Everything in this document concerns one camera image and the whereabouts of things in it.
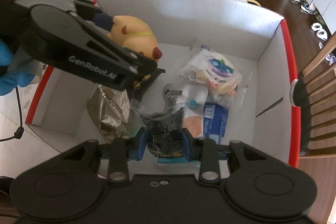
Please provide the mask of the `blue gloved left hand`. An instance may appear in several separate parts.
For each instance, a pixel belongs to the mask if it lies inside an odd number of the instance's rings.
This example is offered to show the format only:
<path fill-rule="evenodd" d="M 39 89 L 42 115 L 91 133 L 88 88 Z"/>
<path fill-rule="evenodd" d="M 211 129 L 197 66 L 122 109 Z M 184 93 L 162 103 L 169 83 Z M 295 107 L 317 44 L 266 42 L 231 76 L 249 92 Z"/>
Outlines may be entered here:
<path fill-rule="evenodd" d="M 24 88 L 37 84 L 42 79 L 42 63 L 29 56 L 21 47 L 13 53 L 1 40 L 1 96 L 11 93 L 16 87 Z"/>

